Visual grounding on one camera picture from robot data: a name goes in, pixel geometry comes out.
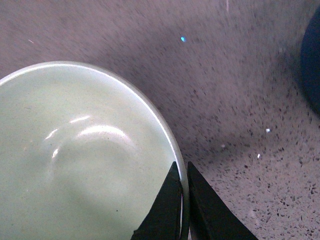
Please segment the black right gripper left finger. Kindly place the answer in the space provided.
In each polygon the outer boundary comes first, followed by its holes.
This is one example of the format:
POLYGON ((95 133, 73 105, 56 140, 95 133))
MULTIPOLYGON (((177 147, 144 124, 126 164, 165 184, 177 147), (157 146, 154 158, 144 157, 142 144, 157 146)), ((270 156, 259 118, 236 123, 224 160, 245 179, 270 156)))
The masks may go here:
POLYGON ((183 188, 174 161, 152 204, 132 240, 178 240, 181 234, 183 188))

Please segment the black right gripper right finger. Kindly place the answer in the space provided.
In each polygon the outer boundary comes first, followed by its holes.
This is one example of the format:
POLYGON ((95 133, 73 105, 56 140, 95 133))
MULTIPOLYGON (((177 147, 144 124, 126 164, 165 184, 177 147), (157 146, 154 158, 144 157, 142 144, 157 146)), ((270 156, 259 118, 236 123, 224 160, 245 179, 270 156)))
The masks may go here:
POLYGON ((187 165, 193 240, 257 240, 230 211, 192 162, 187 165))

